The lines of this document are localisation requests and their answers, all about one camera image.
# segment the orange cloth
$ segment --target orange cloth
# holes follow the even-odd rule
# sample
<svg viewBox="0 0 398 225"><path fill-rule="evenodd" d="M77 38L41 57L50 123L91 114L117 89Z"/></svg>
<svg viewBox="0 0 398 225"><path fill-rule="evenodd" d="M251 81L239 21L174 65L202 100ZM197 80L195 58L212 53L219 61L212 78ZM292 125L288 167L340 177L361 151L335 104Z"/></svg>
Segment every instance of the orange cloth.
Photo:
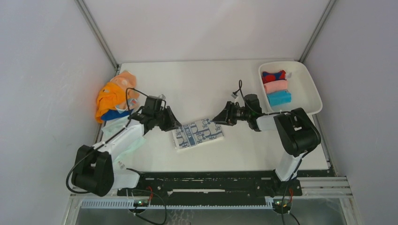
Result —
<svg viewBox="0 0 398 225"><path fill-rule="evenodd" d="M115 106L127 108L126 105L126 89L134 88L137 84L136 77L128 71L123 71L115 76L105 87L101 89L97 97L97 112L95 119L98 123L102 123L101 116L109 110L116 110ZM128 90L127 98L137 99L139 94L134 90Z"/></svg>

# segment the white wall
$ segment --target white wall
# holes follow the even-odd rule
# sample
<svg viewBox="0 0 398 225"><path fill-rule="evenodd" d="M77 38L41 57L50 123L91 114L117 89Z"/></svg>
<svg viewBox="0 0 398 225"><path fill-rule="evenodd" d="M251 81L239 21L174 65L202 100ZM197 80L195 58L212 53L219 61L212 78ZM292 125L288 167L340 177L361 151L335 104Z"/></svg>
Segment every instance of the white wall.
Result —
<svg viewBox="0 0 398 225"><path fill-rule="evenodd" d="M298 59L328 0L86 0L119 63Z"/></svg>
<svg viewBox="0 0 398 225"><path fill-rule="evenodd" d="M113 68L72 0L2 0L0 18L0 224L60 224Z"/></svg>
<svg viewBox="0 0 398 225"><path fill-rule="evenodd" d="M305 64L365 224L397 224L398 1L339 1Z"/></svg>

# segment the folded pink cloth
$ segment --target folded pink cloth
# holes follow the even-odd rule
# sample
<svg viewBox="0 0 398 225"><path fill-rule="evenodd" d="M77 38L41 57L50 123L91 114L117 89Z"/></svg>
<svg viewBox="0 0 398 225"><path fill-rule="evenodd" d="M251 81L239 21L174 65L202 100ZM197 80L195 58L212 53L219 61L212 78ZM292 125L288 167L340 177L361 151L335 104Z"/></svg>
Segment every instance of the folded pink cloth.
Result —
<svg viewBox="0 0 398 225"><path fill-rule="evenodd" d="M275 91L279 90L286 90L287 89L287 80L279 80L268 82L264 84L264 89L266 94L270 94Z"/></svg>

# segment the pile of clothes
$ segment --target pile of clothes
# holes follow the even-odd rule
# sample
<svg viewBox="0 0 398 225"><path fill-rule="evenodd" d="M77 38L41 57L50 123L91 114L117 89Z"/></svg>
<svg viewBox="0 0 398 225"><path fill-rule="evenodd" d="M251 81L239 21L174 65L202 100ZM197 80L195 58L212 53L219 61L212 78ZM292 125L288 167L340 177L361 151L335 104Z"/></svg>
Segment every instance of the pile of clothes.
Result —
<svg viewBox="0 0 398 225"><path fill-rule="evenodd" d="M139 93L128 89L134 88L137 85L136 77L129 71L123 71L119 75L110 80L105 87L99 91L97 97L97 112L95 119L98 123L103 121L113 120L116 118L129 115L134 109L138 108Z"/></svg>
<svg viewBox="0 0 398 225"><path fill-rule="evenodd" d="M291 93L287 90L288 81L284 70L277 73L264 71L261 79L271 107L291 102Z"/></svg>

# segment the blue and white patterned cloth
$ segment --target blue and white patterned cloth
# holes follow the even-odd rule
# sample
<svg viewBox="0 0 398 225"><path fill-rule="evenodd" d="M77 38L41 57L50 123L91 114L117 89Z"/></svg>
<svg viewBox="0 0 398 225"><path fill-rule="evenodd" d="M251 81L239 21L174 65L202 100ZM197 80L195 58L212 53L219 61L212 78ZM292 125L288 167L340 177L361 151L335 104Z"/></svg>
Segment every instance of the blue and white patterned cloth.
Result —
<svg viewBox="0 0 398 225"><path fill-rule="evenodd" d="M186 149L215 139L222 139L221 125L202 119L173 130L177 150Z"/></svg>

